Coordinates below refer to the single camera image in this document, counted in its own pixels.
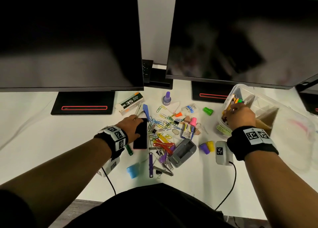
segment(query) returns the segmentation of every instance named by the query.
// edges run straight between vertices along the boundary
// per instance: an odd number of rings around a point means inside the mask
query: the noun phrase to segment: black shirt
[[[2,200],[1,227],[35,227],[28,205],[8,191],[0,191]],[[198,199],[165,184],[131,189],[111,197],[100,206],[71,221],[73,227],[208,227],[231,226]]]

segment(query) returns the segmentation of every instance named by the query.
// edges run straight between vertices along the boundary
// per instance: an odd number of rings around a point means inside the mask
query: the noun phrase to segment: floor
[[[102,202],[90,201],[90,200],[74,200],[72,204],[54,221],[49,228],[62,228],[66,226],[71,220],[75,219],[79,215],[85,213],[91,208],[100,205]],[[234,218],[230,216],[224,216],[224,219],[227,220],[229,224],[234,227],[239,228],[270,228],[268,221],[266,220],[256,220],[256,219],[247,219],[241,217]]]

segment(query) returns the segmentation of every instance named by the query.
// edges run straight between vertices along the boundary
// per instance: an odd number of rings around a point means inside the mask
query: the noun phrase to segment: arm
[[[131,115],[116,126],[126,132],[130,143],[140,137],[135,131],[142,121]],[[21,197],[33,212],[38,226],[48,227],[81,193],[111,155],[105,141],[93,138],[2,184],[0,189]]]
[[[244,129],[243,126],[256,126],[255,114],[246,105],[238,103],[231,108],[232,111],[226,112],[226,116],[233,131],[239,127]],[[248,150],[242,148],[244,147],[233,146],[233,153],[241,156]],[[251,151],[243,159],[256,195],[272,227],[317,226],[318,193],[295,174],[275,152]]]

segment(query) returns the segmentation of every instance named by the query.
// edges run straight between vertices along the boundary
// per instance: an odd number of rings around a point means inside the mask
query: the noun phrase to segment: wristband
[[[242,126],[235,129],[232,132],[232,137],[227,140],[227,146],[238,161],[244,160],[247,154],[256,150],[279,154],[274,142],[264,129],[254,126]]]
[[[125,131],[115,125],[103,128],[94,138],[100,138],[108,144],[112,151],[112,161],[120,156],[124,147],[128,144],[128,136]]]

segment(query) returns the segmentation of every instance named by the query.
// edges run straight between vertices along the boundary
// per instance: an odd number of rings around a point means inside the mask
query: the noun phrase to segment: yellow cap
[[[208,149],[210,150],[210,152],[214,152],[215,148],[214,148],[214,142],[213,141],[206,142],[206,145],[208,146]]]

